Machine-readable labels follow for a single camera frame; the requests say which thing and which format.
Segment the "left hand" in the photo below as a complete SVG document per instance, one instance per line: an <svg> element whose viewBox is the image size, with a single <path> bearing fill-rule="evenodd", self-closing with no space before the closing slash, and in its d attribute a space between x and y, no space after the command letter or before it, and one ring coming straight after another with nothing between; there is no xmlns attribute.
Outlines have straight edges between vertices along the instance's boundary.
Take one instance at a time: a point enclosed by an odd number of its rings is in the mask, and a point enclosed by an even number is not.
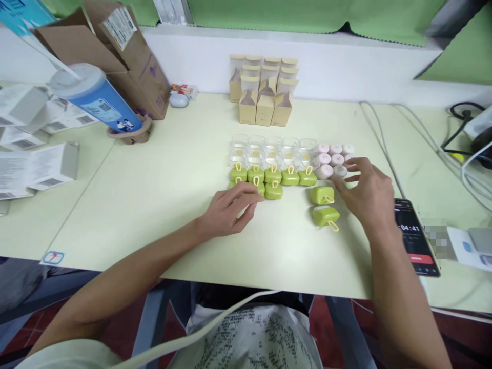
<svg viewBox="0 0 492 369"><path fill-rule="evenodd" d="M200 235L207 240L241 232L253 219L256 204L263 201L265 198L252 183L239 182L230 190L217 191L205 214L198 218Z"/></svg>

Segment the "white strap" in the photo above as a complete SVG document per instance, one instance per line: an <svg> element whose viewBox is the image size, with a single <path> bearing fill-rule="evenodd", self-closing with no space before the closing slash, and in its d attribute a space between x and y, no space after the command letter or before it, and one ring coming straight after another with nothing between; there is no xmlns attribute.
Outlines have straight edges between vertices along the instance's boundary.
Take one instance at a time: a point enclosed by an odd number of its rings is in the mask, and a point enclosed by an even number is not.
<svg viewBox="0 0 492 369"><path fill-rule="evenodd" d="M199 331L196 331L195 333L186 336L186 337L181 337L178 339L175 339L174 341L169 341L165 343L161 343L160 345L157 345L156 347L151 348L150 350L147 350L145 352L142 352L141 354L134 356L127 361L124 361L116 366L113 366L113 369L136 369L141 366L144 366L148 362L151 362L152 360L155 360L165 354L168 354L170 352L180 350L184 347L187 347L199 339L203 338L208 332L212 330L213 327L215 327L218 323L220 323L227 315L232 313L233 311L237 310L244 304L250 302L251 300L259 297L259 296L265 296L265 295L273 295L277 292L280 291L262 291L262 292L257 292L250 297L245 298L243 301L238 302L235 305L232 305L230 308L227 310L223 311L215 317L210 323L208 323L206 326L204 326L202 329Z"/></svg>

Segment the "white shirt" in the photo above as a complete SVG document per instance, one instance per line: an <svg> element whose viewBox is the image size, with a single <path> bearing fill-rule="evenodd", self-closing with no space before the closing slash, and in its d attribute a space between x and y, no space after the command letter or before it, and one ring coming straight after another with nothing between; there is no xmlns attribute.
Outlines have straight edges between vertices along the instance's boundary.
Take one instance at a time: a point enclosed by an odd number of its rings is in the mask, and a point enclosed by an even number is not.
<svg viewBox="0 0 492 369"><path fill-rule="evenodd" d="M197 306L186 331L204 327L222 310ZM99 369L120 362L107 346L94 340L72 340L47 347L17 368ZM176 353L169 368L290 367L322 369L309 319L281 305L244 307L229 314L201 340Z"/></svg>

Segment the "hand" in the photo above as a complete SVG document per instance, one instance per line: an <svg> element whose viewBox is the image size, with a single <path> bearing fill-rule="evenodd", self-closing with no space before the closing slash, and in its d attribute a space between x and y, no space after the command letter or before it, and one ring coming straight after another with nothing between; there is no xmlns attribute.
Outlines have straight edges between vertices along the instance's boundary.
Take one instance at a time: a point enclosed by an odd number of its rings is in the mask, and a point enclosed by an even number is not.
<svg viewBox="0 0 492 369"><path fill-rule="evenodd" d="M230 190L216 192L205 214L198 218L199 234L208 240L241 232L253 219L256 204L262 201L265 198L252 183L239 182Z"/></svg>
<svg viewBox="0 0 492 369"><path fill-rule="evenodd" d="M396 226L391 178L365 157L352 158L346 164L354 164L348 167L349 172L360 172L345 179L345 182L359 181L357 186L349 189L340 178L334 179L333 183L364 229L369 231Z"/></svg>

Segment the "red floor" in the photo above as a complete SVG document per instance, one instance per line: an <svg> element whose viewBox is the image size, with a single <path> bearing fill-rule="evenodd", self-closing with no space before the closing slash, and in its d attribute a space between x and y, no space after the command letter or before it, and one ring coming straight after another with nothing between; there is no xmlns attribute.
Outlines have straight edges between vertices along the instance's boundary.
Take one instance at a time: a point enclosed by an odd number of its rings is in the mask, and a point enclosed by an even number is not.
<svg viewBox="0 0 492 369"><path fill-rule="evenodd" d="M122 359L128 359L132 354L133 342L137 334L144 302L145 296L141 296L134 304L115 316L102 335L102 342L120 355ZM357 302L370 310L374 309L371 301L357 300ZM63 302L60 302L43 311L34 313L2 352L2 355L33 345L62 305ZM353 304L353 308L362 330L376 337L376 319L374 315L356 304ZM490 350L490 347L492 347L492 324L478 323L436 313L434 315L443 335L467 346L489 361L492 360L492 350ZM322 296L315 296L310 314L310 325L311 334L318 345L323 366L326 368L344 368L335 329L326 301ZM163 342L184 335L183 327L169 306L166 313L166 329ZM453 349L452 346L447 345L447 348L454 369L483 368L483 366L470 360L461 352ZM173 354L163 356L159 361L159 367L166 368L172 356Z"/></svg>

